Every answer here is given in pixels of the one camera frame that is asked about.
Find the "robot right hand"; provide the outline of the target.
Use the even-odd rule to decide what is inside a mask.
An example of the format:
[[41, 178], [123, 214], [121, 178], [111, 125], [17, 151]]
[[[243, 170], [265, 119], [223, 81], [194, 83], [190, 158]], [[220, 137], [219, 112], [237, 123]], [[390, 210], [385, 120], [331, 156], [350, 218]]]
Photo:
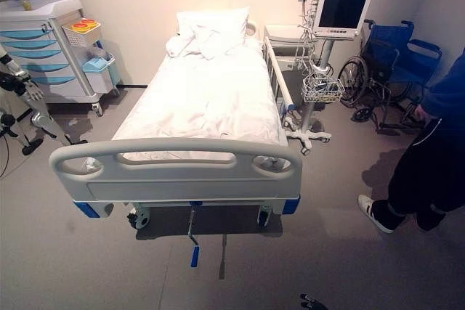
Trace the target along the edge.
[[328, 307], [325, 306], [323, 303], [319, 302], [315, 298], [309, 297], [306, 293], [301, 293], [299, 295], [301, 301], [301, 307], [303, 309], [310, 309], [310, 310], [328, 310]]

